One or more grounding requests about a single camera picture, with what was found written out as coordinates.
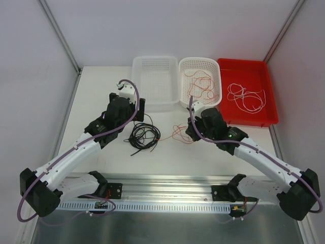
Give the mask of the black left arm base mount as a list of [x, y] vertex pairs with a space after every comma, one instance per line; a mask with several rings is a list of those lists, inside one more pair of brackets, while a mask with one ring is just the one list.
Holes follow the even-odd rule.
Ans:
[[91, 171], [88, 173], [93, 176], [99, 186], [91, 196], [97, 196], [106, 199], [121, 199], [122, 195], [122, 183], [108, 182], [106, 178], [97, 171]]

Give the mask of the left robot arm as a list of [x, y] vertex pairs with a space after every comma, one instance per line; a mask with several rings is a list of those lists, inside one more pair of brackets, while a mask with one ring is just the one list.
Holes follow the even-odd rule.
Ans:
[[109, 104], [100, 117], [90, 122], [81, 136], [62, 155], [39, 167], [35, 171], [26, 168], [20, 173], [20, 194], [36, 215], [45, 217], [61, 202], [76, 197], [107, 197], [109, 184], [97, 171], [83, 177], [66, 177], [91, 155], [115, 140], [130, 121], [143, 121], [145, 102], [110, 93]]

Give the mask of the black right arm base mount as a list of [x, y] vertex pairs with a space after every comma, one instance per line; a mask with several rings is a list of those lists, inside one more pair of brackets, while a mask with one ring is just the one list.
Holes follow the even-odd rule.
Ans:
[[239, 182], [245, 178], [246, 175], [237, 174], [229, 181], [227, 185], [212, 185], [212, 201], [244, 202], [245, 200], [247, 200], [248, 202], [256, 202], [257, 198], [244, 196], [238, 190]]

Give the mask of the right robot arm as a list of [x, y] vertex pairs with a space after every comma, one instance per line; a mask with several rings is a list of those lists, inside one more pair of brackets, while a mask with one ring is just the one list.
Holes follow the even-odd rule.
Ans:
[[235, 175], [226, 186], [214, 190], [214, 197], [236, 202], [243, 198], [266, 200], [280, 206], [289, 217], [301, 221], [308, 213], [323, 211], [318, 175], [305, 171], [264, 151], [247, 133], [228, 126], [215, 108], [197, 104], [188, 107], [186, 134], [193, 140], [204, 140], [218, 149], [235, 156], [270, 179], [259, 181], [245, 174]]

